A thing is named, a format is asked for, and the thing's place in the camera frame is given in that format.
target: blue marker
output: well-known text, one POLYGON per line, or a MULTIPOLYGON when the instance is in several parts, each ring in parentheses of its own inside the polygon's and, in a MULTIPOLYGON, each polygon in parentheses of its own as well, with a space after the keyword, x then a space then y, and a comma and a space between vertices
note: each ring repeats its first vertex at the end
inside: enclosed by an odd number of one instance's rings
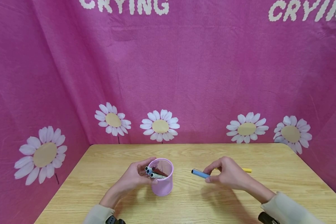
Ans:
POLYGON ((203 177, 204 179, 206 179, 207 177, 210 177, 209 174, 203 173, 203 172, 201 172, 199 170, 196 170, 196 169, 192 169, 192 174, 197 175, 199 177, 203 177))

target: wristwatch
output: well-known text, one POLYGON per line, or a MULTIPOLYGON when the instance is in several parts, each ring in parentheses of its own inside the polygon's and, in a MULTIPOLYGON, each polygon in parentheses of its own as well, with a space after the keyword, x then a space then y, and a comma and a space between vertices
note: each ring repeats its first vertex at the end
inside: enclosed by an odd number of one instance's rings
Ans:
POLYGON ((116 217, 111 215, 107 220, 106 224, 126 224, 122 219, 117 220, 116 217))

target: pink mesh cup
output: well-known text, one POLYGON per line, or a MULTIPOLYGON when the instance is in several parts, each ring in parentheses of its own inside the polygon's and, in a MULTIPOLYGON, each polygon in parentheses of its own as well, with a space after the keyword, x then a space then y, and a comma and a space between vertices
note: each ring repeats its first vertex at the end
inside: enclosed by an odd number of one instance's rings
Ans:
POLYGON ((158 184, 152 185, 152 191, 157 196, 166 196, 168 195, 173 189, 173 164, 171 161, 158 158, 153 160, 149 165, 150 168, 158 168, 163 173, 167 174, 168 177, 165 179, 157 179, 158 184))

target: yellow pen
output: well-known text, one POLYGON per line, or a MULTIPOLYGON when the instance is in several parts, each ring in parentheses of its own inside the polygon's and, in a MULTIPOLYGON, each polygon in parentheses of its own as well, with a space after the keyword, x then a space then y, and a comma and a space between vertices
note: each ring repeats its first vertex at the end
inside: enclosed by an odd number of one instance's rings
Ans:
POLYGON ((247 173, 251 173, 253 170, 249 169, 249 168, 242 168, 245 172, 247 173))

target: beige sleeve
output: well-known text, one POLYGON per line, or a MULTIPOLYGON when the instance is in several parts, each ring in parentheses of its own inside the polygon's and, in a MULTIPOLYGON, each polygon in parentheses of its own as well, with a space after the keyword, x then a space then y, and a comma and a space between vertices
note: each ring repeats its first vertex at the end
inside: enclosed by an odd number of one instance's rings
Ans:
POLYGON ((106 220, 113 214, 113 209, 103 207, 102 205, 95 205, 87 214, 83 224, 105 224, 106 220))
POLYGON ((303 206, 281 192, 262 204, 261 208, 281 224, 323 224, 303 206))

